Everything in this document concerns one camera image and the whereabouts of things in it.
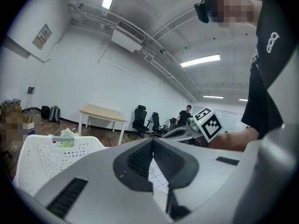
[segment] gray backpack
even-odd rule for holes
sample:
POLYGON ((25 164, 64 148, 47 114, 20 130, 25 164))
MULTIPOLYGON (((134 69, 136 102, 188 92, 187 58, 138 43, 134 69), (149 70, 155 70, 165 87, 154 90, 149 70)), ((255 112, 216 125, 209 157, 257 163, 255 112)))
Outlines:
POLYGON ((60 123, 60 109, 56 105, 51 108, 49 122, 60 123))

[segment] green plush toy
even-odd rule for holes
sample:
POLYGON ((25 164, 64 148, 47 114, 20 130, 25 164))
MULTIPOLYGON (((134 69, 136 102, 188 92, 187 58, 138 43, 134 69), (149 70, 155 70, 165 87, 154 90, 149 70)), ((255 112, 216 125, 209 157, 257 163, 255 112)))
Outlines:
MULTIPOLYGON (((78 133, 73 133, 69 128, 64 129, 63 131, 61 131, 61 135, 62 137, 74 137, 74 136, 79 136, 78 133)), ((60 142, 60 144, 58 145, 59 147, 73 147, 74 146, 74 142, 60 142)))

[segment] chair headrest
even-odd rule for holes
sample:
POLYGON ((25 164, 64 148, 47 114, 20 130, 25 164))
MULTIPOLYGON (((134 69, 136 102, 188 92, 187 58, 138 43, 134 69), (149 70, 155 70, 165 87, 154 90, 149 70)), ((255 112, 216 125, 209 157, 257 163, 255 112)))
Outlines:
POLYGON ((139 105, 137 109, 138 110, 146 110, 145 106, 142 106, 142 105, 139 105))

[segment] neck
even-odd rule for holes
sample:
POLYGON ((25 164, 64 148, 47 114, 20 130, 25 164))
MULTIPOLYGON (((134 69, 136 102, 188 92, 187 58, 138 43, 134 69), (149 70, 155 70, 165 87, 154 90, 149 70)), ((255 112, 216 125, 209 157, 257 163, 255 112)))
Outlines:
POLYGON ((262 10, 263 1, 261 0, 250 0, 252 4, 252 18, 249 21, 249 25, 256 29, 258 19, 262 10))

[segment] white laundry basket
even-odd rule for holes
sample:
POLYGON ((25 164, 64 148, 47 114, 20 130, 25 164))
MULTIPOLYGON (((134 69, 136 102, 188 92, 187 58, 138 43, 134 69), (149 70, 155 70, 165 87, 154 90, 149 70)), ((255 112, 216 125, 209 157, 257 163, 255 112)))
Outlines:
POLYGON ((55 137, 30 135, 21 149, 14 185, 34 196, 52 177, 86 155, 105 149, 91 136, 55 137), (73 147, 58 147, 59 142, 74 141, 73 147))

